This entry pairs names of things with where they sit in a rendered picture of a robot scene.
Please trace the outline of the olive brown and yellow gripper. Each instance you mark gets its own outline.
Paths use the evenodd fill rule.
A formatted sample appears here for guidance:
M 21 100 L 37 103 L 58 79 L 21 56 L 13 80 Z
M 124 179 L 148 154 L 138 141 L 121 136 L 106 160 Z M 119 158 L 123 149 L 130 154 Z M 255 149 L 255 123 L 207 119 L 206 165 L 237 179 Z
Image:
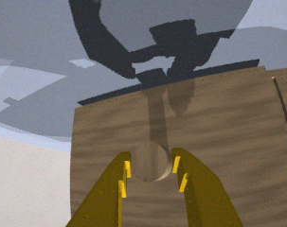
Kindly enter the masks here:
M 183 148 L 173 148 L 172 172 L 184 192 L 188 227 L 243 227 L 219 177 Z M 122 198 L 131 178 L 131 152 L 107 166 L 65 227 L 121 227 Z

